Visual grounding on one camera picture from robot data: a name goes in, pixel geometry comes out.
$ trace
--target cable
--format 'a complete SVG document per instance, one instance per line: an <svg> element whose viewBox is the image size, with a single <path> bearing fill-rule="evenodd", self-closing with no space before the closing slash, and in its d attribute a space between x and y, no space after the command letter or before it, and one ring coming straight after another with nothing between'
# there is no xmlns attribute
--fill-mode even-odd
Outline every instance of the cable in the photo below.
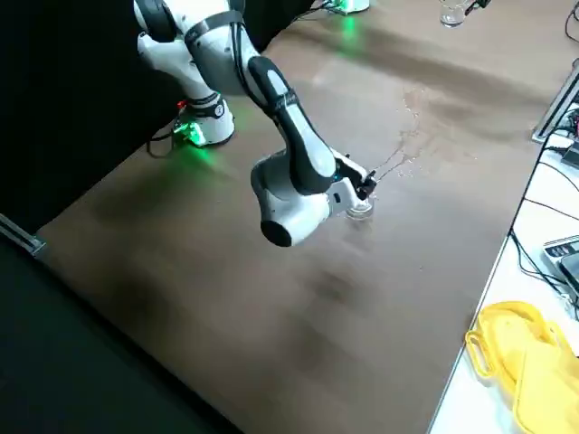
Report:
<svg viewBox="0 0 579 434"><path fill-rule="evenodd" d="M569 184L571 184L571 185L573 186L573 188L579 193L579 187L577 186L577 184L574 183L573 180L572 180L569 176L565 175L563 172L561 172L559 169L557 169L554 165L550 165L549 163L545 163L545 162L543 162L543 161L539 161L539 164L540 164L540 165L546 165L547 167L549 167L549 168L555 170L556 172L558 172L558 173L559 173L564 179L566 179L566 180L569 182Z"/></svg>
<svg viewBox="0 0 579 434"><path fill-rule="evenodd" d="M567 214L566 212L563 212L563 211L561 211L561 210L557 210L556 208L554 208L554 207L551 206L551 205L547 205L547 204L545 204L545 203L533 201L532 199L527 199L527 198L525 198L524 200L527 201L527 202L534 203L535 205L539 205L539 206L542 206L542 207L544 207L544 208L547 208L547 209L549 209L549 210L551 210L551 211L555 211L555 212L557 212L557 213L559 213L559 214L561 214L561 215L564 215L565 217L569 217L570 219L577 220L577 221L579 222L579 217L575 217L574 215Z"/></svg>
<svg viewBox="0 0 579 434"><path fill-rule="evenodd" d="M166 134L157 137L151 137L151 142L160 142L161 140L165 140L166 138L170 138L173 135L173 130L169 131Z"/></svg>
<svg viewBox="0 0 579 434"><path fill-rule="evenodd" d="M330 6L332 5L332 3L334 3L332 0L326 0L325 2L323 2L320 6L316 6L316 7L312 7L310 9L308 9L306 12L304 12L303 14L299 14L298 16L296 16L293 20L291 20L292 23L295 23L296 21L301 20L302 18L304 18L305 16L308 16L310 14L313 14L317 11L321 11L321 10L326 10L328 12L334 12L333 8L331 8Z"/></svg>
<svg viewBox="0 0 579 434"><path fill-rule="evenodd" d="M573 9L571 10L569 15L567 16L567 19L565 20L565 36L569 38L571 41L579 43L579 41L575 39L573 36L571 36L571 34L569 33L569 22L571 21L571 17L573 17L577 22L579 22L579 17L577 17L577 9L579 9L579 2L575 3Z"/></svg>
<svg viewBox="0 0 579 434"><path fill-rule="evenodd" d="M559 290L558 287L555 286L555 284L549 279L549 278L555 278L554 276L550 276L545 274L543 271L541 271L541 269L537 266L537 264L533 261L533 259L529 256L529 254L527 253L527 251L525 250L525 248L523 247L523 245L521 244L521 242L518 239L518 236L515 234L515 230L511 229L510 230L510 237L513 239L513 241L515 242L515 245L517 246L517 251L523 252L523 254L525 254L525 257L527 258L527 260L531 263L531 265L533 266L533 268L536 270L536 272L539 274L539 276L541 276L541 278L554 290L554 292L556 292L559 296L562 294L561 291ZM522 267L522 262L521 262L521 256L519 256L519 266L523 269Z"/></svg>
<svg viewBox="0 0 579 434"><path fill-rule="evenodd" d="M521 252L521 247L519 245L519 243L517 242L518 239L515 241L515 238L512 236L511 234L511 238L513 239L513 241L515 242L515 247L517 248L517 255L518 255L518 267L521 269L521 271L523 271L523 273L525 273L527 276L531 277L531 278L537 278L539 280L544 280L541 276L541 274L543 274L545 277L550 278L552 280L554 280L558 285L566 285L566 282L564 280L561 280L560 278L557 278L555 276L552 276L550 274L545 274L545 273L541 273L541 272L537 272L537 271L531 271L530 269L526 269L523 266L523 261L522 261L522 252Z"/></svg>

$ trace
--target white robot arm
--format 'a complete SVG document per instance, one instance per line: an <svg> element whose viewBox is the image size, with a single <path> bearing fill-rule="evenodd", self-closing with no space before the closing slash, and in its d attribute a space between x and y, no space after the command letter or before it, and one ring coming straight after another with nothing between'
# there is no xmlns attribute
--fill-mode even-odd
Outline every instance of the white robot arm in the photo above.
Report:
<svg viewBox="0 0 579 434"><path fill-rule="evenodd" d="M367 207L374 174L324 143L281 72L255 51L228 0L135 0L134 8L153 40L185 45L209 89L247 94L283 136L286 149L252 170L269 241L295 245L330 215Z"/></svg>

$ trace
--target black curtain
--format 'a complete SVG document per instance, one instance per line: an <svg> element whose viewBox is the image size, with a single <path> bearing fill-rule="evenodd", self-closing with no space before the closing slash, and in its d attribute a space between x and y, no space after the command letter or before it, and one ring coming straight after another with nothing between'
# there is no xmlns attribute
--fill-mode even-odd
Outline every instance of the black curtain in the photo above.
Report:
<svg viewBox="0 0 579 434"><path fill-rule="evenodd" d="M256 47L311 3L246 0ZM0 212L35 232L169 122L182 95L138 58L131 0L5 2L2 16Z"/></svg>

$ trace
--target glass cup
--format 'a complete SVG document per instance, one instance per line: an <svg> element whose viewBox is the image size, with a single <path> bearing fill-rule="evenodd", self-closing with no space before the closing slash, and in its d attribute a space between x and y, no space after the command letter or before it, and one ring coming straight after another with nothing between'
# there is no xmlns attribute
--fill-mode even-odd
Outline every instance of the glass cup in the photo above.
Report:
<svg viewBox="0 0 579 434"><path fill-rule="evenodd" d="M441 23L454 28L464 23L470 0L441 0Z"/></svg>
<svg viewBox="0 0 579 434"><path fill-rule="evenodd" d="M369 219L370 217L372 217L372 214L374 214L374 204L375 198L373 195L370 195L363 203L360 203L356 208L346 210L346 215L350 219L357 221Z"/></svg>

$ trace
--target yellow basket handle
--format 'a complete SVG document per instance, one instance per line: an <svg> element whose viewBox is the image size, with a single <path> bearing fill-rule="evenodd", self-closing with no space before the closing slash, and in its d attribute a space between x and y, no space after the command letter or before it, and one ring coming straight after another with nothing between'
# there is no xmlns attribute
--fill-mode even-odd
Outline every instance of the yellow basket handle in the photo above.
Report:
<svg viewBox="0 0 579 434"><path fill-rule="evenodd" d="M465 334L464 342L467 347L470 361L472 362L472 366L477 375L485 380L492 378L495 374L495 370L490 361L489 348L487 347L484 337L479 332L471 330Z"/></svg>
<svg viewBox="0 0 579 434"><path fill-rule="evenodd" d="M563 334L563 331L561 330L559 325L557 323L554 323L553 321L547 321L546 324L549 333L555 339L557 346L562 350L566 351L567 353L574 355L573 349L571 348L571 345L567 342L567 339L565 338L565 335Z"/></svg>

